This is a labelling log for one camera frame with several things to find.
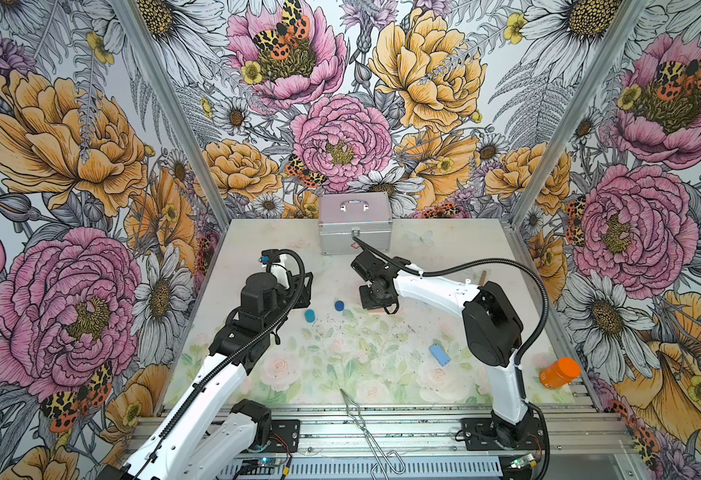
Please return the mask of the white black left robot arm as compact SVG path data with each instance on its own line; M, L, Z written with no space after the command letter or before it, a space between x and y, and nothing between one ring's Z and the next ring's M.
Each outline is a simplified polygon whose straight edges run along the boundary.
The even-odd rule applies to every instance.
M310 304L312 274L289 249L262 251L264 270L246 279L240 306L216 333L196 379L150 438L120 467L106 465L102 479L214 479L236 456L270 439L272 412L244 400L214 432L210 426L256 363L280 342L278 330L296 308Z

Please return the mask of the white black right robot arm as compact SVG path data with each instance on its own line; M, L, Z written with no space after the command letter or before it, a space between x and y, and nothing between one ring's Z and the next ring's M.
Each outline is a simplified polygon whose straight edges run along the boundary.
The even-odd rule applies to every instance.
M543 425L525 393L521 362L526 351L544 332L550 300L539 276L529 267L511 259L485 258L438 271L425 271L406 259L390 258L360 237L361 248L351 268L364 281L359 288L362 307L396 314L402 298L419 301L462 320L470 353L487 371L492 410L490 424L482 436L503 448L516 448ZM523 322L502 289L495 282L457 282L449 276L484 265L504 265L528 275L541 296L539 321L528 338L522 337Z

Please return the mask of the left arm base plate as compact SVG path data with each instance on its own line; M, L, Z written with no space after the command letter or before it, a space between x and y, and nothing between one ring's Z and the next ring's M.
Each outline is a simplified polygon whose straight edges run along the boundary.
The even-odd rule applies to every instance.
M297 419L274 419L270 431L270 440L264 448L264 452L273 454L296 454L300 446L300 428L302 422Z

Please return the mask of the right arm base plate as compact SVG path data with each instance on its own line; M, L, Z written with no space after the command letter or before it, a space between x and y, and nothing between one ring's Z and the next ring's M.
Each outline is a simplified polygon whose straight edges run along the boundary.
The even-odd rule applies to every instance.
M543 429L535 417L518 424L488 417L462 418L454 440L463 443L467 451L542 452L547 446Z

